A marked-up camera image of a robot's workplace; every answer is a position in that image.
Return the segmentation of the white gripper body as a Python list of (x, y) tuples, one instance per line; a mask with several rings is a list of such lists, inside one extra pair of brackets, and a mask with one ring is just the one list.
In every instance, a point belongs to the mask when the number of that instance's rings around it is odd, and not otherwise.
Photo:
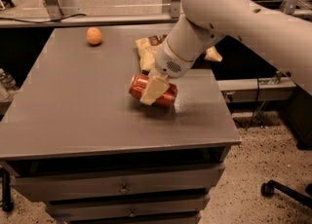
[(194, 64), (195, 56), (177, 55), (165, 40), (155, 56), (155, 69), (171, 79), (182, 77)]

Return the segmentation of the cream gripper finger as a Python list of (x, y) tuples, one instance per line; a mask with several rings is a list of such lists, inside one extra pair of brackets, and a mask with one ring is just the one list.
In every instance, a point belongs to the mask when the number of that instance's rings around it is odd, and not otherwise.
[(142, 91), (140, 101), (151, 105), (170, 87), (168, 76), (153, 68), (148, 74), (148, 81)]

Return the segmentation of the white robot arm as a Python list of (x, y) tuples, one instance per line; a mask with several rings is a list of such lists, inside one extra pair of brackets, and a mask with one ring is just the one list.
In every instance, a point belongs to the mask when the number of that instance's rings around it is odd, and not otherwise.
[(312, 93), (312, 22), (252, 0), (181, 0), (182, 15), (156, 53), (140, 101), (153, 104), (195, 60), (230, 36)]

